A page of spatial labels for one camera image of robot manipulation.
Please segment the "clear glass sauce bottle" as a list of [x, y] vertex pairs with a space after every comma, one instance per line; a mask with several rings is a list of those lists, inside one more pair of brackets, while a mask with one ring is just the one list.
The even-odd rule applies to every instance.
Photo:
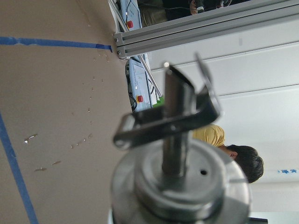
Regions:
[[247, 178], [227, 154], [192, 138], [221, 115], [210, 71], [197, 58], [203, 88], [164, 64], [162, 106], [121, 118], [114, 144], [125, 150], [111, 181], [113, 224], [245, 224]]

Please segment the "blue teach pendant tablet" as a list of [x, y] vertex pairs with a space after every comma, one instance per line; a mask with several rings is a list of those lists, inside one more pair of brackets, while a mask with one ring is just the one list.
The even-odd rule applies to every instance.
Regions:
[[143, 111], [157, 105], [158, 94], [138, 57], [127, 60], [125, 74], [132, 112]]

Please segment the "metal reacher grabber tool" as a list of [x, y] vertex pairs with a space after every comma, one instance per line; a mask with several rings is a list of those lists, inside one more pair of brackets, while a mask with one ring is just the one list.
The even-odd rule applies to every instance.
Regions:
[[153, 88], [153, 93], [150, 93], [151, 96], [153, 95], [153, 98], [152, 98], [153, 107], [158, 107], [158, 106], [163, 105], [164, 96], [161, 93], [156, 81], [154, 80], [154, 77], [153, 77], [153, 75], [151, 73], [151, 70], [150, 70], [149, 63], [146, 61], [147, 54], [141, 54], [141, 55], [138, 55], [137, 57], [140, 60], [141, 64], [143, 65], [143, 68], [144, 68], [144, 70], [147, 74], [147, 77], [149, 79], [149, 83]]

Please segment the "brown paper table cover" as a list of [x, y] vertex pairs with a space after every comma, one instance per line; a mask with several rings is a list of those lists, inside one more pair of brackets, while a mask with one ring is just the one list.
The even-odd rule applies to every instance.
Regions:
[[[0, 45], [0, 118], [39, 224], [105, 224], [130, 112], [107, 0], [1, 0], [0, 36], [111, 45]], [[30, 224], [0, 140], [0, 223]]]

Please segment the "person in yellow shirt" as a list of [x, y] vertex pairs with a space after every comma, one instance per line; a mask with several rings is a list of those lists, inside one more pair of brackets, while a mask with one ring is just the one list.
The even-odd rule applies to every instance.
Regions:
[[248, 183], [256, 182], [264, 173], [264, 163], [258, 151], [250, 146], [225, 145], [225, 131], [218, 125], [211, 124], [193, 131], [194, 139], [219, 148], [233, 159], [247, 177]]

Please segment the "aluminium frame post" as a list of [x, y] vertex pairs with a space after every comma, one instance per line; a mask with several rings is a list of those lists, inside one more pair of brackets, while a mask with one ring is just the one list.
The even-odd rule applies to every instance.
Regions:
[[297, 0], [251, 0], [114, 34], [121, 59], [299, 17]]

